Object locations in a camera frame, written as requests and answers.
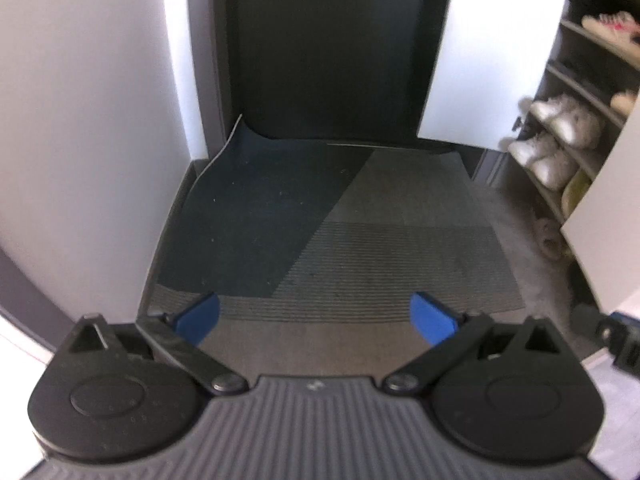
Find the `white chunky sneaker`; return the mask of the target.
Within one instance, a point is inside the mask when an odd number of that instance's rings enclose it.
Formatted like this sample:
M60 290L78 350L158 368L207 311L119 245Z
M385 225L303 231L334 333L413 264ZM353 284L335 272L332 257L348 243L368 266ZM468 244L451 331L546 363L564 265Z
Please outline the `white chunky sneaker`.
M559 144L548 132L535 134L528 140L514 141L508 146L508 153L524 168L529 168L537 160L553 155Z
M564 150L557 150L552 155L536 160L530 171L548 190L561 191L578 171L578 163Z

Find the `cream nike sneaker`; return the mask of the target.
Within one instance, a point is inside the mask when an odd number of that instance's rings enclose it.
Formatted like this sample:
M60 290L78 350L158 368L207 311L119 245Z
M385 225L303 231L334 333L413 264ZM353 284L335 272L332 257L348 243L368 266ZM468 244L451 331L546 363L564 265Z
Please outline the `cream nike sneaker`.
M559 114L550 122L550 128L558 138L578 150L596 148L604 127L605 120L585 107Z
M562 93L545 101L534 101L529 107L538 122L551 122L563 113L570 112L580 105L578 99Z

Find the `cream clog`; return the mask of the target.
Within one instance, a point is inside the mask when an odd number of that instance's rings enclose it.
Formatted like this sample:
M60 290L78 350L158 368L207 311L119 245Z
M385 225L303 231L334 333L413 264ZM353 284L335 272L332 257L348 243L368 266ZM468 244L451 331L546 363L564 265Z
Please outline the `cream clog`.
M634 109L634 104L637 101L637 92L630 90L617 92L612 96L610 101L610 107L616 114L622 117L628 117Z

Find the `white cabinet door right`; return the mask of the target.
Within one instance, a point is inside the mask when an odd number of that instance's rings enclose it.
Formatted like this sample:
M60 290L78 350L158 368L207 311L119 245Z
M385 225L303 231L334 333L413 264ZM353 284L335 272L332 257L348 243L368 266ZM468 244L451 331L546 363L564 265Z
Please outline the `white cabinet door right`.
M600 309L639 315L639 109L562 227Z

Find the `white cabinet door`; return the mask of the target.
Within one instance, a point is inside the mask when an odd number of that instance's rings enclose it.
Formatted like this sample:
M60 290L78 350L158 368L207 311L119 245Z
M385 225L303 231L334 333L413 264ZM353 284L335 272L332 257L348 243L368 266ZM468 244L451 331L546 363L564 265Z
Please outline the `white cabinet door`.
M449 0L421 139L504 151L533 99L565 0Z
M639 315L639 109L562 227L600 309Z

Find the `beige slide sandal under cabinet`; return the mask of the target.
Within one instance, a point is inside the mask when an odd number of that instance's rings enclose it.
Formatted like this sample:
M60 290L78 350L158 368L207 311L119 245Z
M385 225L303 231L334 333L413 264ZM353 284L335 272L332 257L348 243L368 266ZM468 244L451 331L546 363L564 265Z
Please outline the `beige slide sandal under cabinet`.
M534 237L540 252L551 261L560 261L565 256L565 240L560 224L554 219L537 218L533 222Z

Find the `grey striped door mat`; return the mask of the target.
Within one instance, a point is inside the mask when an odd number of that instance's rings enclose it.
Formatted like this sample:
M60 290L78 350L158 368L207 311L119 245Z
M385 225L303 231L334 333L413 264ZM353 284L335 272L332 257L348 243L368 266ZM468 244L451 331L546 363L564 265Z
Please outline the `grey striped door mat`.
M422 353L409 301L517 321L525 304L458 154L268 140L246 127L167 237L153 313L213 292L202 349L249 378L382 377Z

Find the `yellow-green shoe on shelf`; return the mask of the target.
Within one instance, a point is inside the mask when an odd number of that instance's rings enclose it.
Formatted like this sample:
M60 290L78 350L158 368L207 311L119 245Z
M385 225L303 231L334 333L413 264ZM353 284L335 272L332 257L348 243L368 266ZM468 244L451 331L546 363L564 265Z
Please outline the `yellow-green shoe on shelf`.
M570 215L589 191L590 185L591 179L582 169L579 169L568 181L561 196L561 209L565 219L570 218Z

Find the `metal door hinge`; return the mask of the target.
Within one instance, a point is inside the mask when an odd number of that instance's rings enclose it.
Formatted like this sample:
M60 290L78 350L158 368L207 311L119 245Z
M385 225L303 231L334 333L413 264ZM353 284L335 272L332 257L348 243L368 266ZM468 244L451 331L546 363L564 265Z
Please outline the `metal door hinge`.
M521 116L518 116L518 118L515 119L515 122L514 122L514 124L512 126L511 131L515 132L515 131L520 130L522 128L522 125L523 125L522 118L521 118Z

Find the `shoe cabinet shelves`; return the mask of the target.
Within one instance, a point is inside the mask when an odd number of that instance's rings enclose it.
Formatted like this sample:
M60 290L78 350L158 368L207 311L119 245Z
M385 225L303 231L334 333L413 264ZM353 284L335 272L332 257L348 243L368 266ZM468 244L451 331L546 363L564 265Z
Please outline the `shoe cabinet shelves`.
M639 23L639 0L565 0L558 33L544 68L544 76L536 96L526 105L519 140L528 140L541 132L550 133L564 150L585 171L591 184L612 152L628 117L616 114L610 107L612 96L630 90L639 93L639 55L620 50L582 27L585 15L628 12ZM578 150L562 142L551 130L550 122L538 122L529 113L534 101L545 101L565 93L578 99L578 107L589 108L605 120L598 146L593 150ZM553 192L545 188L529 168L522 167L537 189L544 208L559 223L564 223L561 209L563 190Z

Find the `pink white sneaker on shelf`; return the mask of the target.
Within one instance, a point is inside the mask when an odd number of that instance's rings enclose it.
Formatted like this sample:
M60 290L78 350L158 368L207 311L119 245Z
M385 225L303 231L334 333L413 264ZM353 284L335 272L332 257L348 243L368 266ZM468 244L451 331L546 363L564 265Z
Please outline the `pink white sneaker on shelf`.
M585 15L582 27L620 50L639 55L639 23L628 12Z

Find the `white cabinet door left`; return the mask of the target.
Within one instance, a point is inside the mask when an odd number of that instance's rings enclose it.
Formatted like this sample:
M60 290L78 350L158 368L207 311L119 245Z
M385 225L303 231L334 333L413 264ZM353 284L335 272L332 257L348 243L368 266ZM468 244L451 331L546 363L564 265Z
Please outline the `white cabinet door left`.
M565 0L449 0L421 139L504 151L533 99Z

